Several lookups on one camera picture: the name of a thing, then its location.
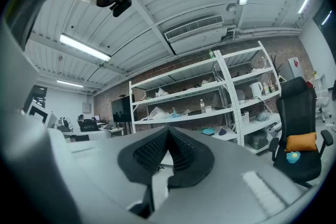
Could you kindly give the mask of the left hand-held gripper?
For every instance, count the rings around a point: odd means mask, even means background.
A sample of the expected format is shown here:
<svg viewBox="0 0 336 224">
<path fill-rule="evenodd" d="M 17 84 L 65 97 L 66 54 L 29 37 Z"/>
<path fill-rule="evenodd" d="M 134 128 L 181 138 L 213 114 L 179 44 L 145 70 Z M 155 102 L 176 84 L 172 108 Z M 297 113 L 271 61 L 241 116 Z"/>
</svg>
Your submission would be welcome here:
<svg viewBox="0 0 336 224">
<path fill-rule="evenodd" d="M 57 117 L 51 111 L 47 111 L 36 102 L 30 104 L 27 114 L 44 123 L 47 128 L 54 128 L 57 121 Z"/>
</svg>

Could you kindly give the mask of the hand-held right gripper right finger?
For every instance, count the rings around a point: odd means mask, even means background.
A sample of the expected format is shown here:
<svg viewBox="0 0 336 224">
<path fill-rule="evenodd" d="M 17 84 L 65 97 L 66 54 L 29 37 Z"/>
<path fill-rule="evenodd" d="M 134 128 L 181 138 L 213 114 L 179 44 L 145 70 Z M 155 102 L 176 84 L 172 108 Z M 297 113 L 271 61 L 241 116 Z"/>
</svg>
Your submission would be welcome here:
<svg viewBox="0 0 336 224">
<path fill-rule="evenodd" d="M 262 158 L 232 142 L 184 129 L 207 145 L 215 163 L 197 185 L 169 191 L 153 223 L 292 223 L 318 192 L 302 191 Z"/>
</svg>

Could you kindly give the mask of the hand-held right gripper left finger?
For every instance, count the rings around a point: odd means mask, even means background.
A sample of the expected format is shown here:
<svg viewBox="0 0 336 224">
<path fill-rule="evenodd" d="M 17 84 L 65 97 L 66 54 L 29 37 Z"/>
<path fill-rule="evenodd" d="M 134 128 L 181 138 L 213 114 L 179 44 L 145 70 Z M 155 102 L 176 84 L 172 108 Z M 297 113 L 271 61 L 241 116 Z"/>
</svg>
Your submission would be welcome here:
<svg viewBox="0 0 336 224">
<path fill-rule="evenodd" d="M 160 218 L 168 195 L 170 169 L 164 127 L 67 146 L 83 172 L 104 194 L 127 211 Z"/>
</svg>

